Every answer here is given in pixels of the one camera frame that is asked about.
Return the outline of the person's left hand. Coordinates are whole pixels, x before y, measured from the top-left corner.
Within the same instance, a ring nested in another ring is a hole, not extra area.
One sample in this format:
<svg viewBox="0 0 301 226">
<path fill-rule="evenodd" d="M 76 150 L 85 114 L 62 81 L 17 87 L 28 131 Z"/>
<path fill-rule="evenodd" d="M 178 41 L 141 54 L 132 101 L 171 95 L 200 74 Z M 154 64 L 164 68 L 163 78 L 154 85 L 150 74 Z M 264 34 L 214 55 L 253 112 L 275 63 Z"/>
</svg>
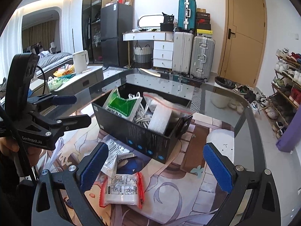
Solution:
<svg viewBox="0 0 301 226">
<path fill-rule="evenodd" d="M 19 146 L 17 142 L 12 138 L 1 137 L 0 146 L 1 146 L 1 153 L 10 158 L 12 158 L 13 155 L 15 155 L 19 151 Z M 27 149 L 27 157 L 29 159 L 31 167 L 37 165 L 40 154 L 41 154 L 40 148 L 29 147 Z"/>
</svg>

